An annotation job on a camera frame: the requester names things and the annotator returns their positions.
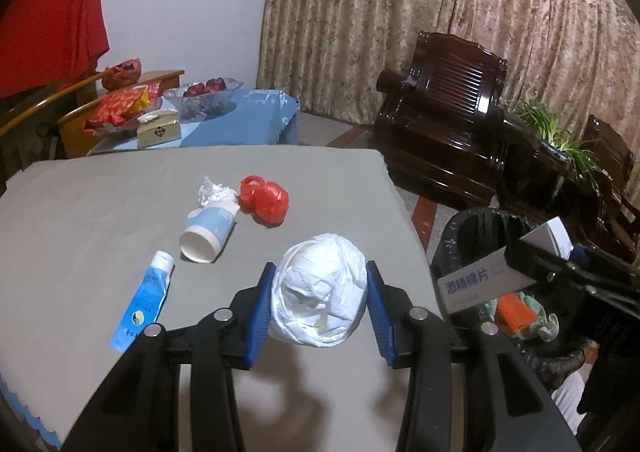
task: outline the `floor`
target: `floor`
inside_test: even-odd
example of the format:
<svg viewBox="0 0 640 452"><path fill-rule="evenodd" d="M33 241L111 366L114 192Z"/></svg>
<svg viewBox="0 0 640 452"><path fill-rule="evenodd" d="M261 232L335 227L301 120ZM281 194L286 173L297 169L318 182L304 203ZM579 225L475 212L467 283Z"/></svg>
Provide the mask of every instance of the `floor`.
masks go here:
<svg viewBox="0 0 640 452"><path fill-rule="evenodd" d="M306 112L298 114L298 133L300 145L334 148L368 148L372 136L370 128L346 124ZM431 262L444 227L457 211L436 204L399 186L396 186L396 189L411 214L420 242L427 253L427 260Z"/></svg>

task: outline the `blue gripper pad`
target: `blue gripper pad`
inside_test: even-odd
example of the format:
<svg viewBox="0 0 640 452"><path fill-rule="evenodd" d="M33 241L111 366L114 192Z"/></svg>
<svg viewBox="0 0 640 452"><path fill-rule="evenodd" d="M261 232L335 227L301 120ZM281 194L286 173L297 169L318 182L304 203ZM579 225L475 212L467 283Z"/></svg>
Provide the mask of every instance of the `blue gripper pad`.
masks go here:
<svg viewBox="0 0 640 452"><path fill-rule="evenodd" d="M271 322L271 284L276 273L276 266L269 262L262 272L258 282L258 297L255 303L254 314L249 322L246 335L246 349L244 359L253 367L262 354L267 330Z"/></svg>
<svg viewBox="0 0 640 452"><path fill-rule="evenodd" d="M385 304L385 284L376 263L372 260L367 263L367 285L367 308L376 334L378 350L380 356L386 360L386 364L393 367L398 359L398 353L394 347L394 326Z"/></svg>

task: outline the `blue table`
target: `blue table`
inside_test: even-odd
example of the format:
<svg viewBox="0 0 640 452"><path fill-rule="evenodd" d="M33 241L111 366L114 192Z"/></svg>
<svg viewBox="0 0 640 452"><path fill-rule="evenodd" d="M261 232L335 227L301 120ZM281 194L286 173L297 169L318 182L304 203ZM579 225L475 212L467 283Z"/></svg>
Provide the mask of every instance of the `blue table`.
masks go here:
<svg viewBox="0 0 640 452"><path fill-rule="evenodd" d="M161 109L174 106L163 99ZM300 103L278 90L238 89L231 98L230 112L205 122L181 124L182 138L149 147L186 147L211 145L298 144L296 114ZM116 150L138 150L138 140L102 140L89 154Z"/></svg>

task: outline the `black trash bin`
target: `black trash bin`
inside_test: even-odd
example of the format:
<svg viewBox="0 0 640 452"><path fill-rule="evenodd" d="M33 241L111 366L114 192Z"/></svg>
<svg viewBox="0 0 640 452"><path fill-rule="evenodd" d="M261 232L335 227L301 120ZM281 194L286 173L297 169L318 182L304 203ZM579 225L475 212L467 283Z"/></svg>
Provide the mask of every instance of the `black trash bin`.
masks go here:
<svg viewBox="0 0 640 452"><path fill-rule="evenodd" d="M493 208L471 208L454 215L445 226L431 263L433 286L443 317L449 318L455 326L478 327L479 307L469 308L452 316L446 314L437 280L499 250L510 239L520 238L537 226L537 223L527 218ZM540 291L534 293L539 302L545 305ZM586 339L562 338L562 319L560 328L561 334L553 342L539 339L513 340L548 390L559 388L571 372L583 365L588 347Z"/></svg>

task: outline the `curtain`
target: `curtain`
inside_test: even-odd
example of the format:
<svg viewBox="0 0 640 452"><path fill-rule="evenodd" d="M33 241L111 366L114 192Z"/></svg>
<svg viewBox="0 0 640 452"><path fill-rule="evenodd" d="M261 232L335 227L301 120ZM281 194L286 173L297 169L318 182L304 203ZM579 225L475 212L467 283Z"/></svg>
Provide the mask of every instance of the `curtain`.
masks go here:
<svg viewBox="0 0 640 452"><path fill-rule="evenodd" d="M506 58L502 96L537 92L574 138L593 113L639 153L640 26L624 0L266 0L258 85L298 96L307 111L372 124L380 71L408 68L421 29Z"/></svg>

